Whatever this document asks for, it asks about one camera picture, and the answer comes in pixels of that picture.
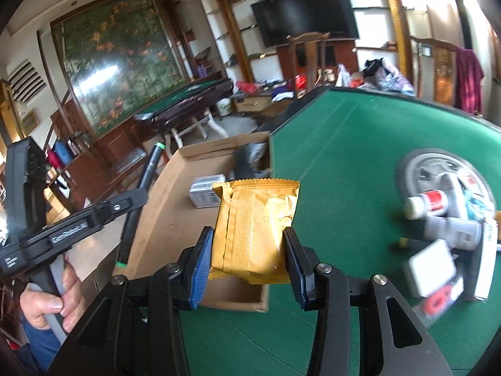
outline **green table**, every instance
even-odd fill
[[[166,134],[173,128],[190,120],[197,114],[216,104],[223,97],[230,97],[233,83],[230,79],[196,80],[156,101],[134,115],[136,121]],[[217,132],[221,129],[208,112],[209,126]]]
[[[395,278],[405,256],[389,243],[407,231],[395,167],[413,149],[438,147],[468,160],[501,202],[501,134],[444,107],[352,90],[310,92],[265,128],[272,131],[275,177],[301,182],[293,226],[304,246],[347,275]],[[456,375],[477,363],[501,324],[501,270],[487,303],[453,306],[430,330]],[[316,314],[305,313],[290,285],[271,286],[270,311],[201,308],[182,313],[194,376],[306,374]],[[360,335],[352,308],[351,374]]]

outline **yellow snack package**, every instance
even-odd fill
[[[209,280],[234,275],[251,284],[289,283],[282,231],[292,224],[299,182],[245,179],[212,188],[221,205]]]

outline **television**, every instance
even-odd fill
[[[358,39],[350,0],[261,0],[252,6],[267,47],[287,45],[289,35],[329,32],[329,39]]]

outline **air vent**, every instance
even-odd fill
[[[44,80],[28,61],[19,66],[11,75],[9,82],[14,101],[24,103],[28,103],[46,86]]]

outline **metal screw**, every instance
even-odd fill
[[[330,273],[332,271],[332,266],[328,263],[320,263],[317,266],[317,270],[321,273]]]
[[[374,283],[384,286],[388,282],[388,279],[382,274],[376,274],[374,276]]]
[[[111,284],[114,286],[121,286],[125,282],[125,276],[119,274],[118,276],[113,276],[111,279]]]
[[[177,273],[179,270],[181,270],[181,267],[177,263],[169,263],[165,267],[167,268],[167,272],[171,274]]]

